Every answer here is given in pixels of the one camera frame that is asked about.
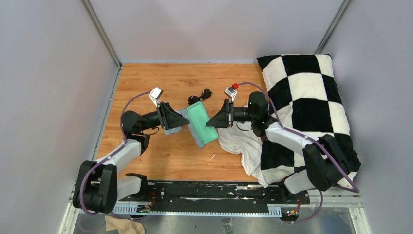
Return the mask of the light blue cleaning cloth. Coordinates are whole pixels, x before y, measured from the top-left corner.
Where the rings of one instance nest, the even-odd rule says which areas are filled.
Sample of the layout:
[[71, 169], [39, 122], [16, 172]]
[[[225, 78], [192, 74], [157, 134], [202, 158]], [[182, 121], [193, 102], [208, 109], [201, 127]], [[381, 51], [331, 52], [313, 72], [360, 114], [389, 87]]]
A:
[[165, 129], [164, 132], [168, 136], [168, 135], [175, 134], [175, 133], [177, 133], [181, 130], [182, 130], [182, 127], [180, 126], [180, 127], [175, 127], [175, 128], [171, 128], [171, 129], [168, 129], [168, 130]]

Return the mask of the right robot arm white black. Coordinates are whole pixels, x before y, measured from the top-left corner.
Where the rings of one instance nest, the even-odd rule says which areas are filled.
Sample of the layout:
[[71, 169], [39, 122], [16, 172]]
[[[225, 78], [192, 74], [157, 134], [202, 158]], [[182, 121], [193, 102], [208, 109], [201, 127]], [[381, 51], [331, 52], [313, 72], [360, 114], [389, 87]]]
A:
[[220, 111], [206, 125], [229, 128], [234, 122], [251, 122], [253, 133], [263, 140], [277, 143], [304, 158], [305, 170], [284, 180], [278, 190], [283, 203], [291, 203], [298, 193], [317, 189], [326, 191], [343, 178], [348, 182], [350, 165], [336, 139], [325, 134], [316, 139], [295, 129], [283, 127], [282, 123], [268, 112], [269, 98], [262, 92], [252, 92], [246, 107], [235, 107], [236, 91], [228, 91]]

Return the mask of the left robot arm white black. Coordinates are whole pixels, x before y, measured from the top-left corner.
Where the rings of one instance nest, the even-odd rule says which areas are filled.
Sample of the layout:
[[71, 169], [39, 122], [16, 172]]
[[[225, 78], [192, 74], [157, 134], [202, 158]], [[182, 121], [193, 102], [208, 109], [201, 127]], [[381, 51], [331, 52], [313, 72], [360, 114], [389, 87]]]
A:
[[149, 145], [150, 136], [143, 131], [162, 127], [172, 130], [188, 125], [190, 121], [172, 109], [169, 103], [160, 102], [156, 111], [140, 115], [125, 111], [121, 116], [122, 143], [97, 161], [84, 161], [79, 168], [72, 198], [74, 207], [89, 215], [109, 214], [117, 201], [133, 197], [144, 201], [149, 196], [148, 179], [137, 173], [118, 179], [118, 173], [133, 159], [142, 155]]

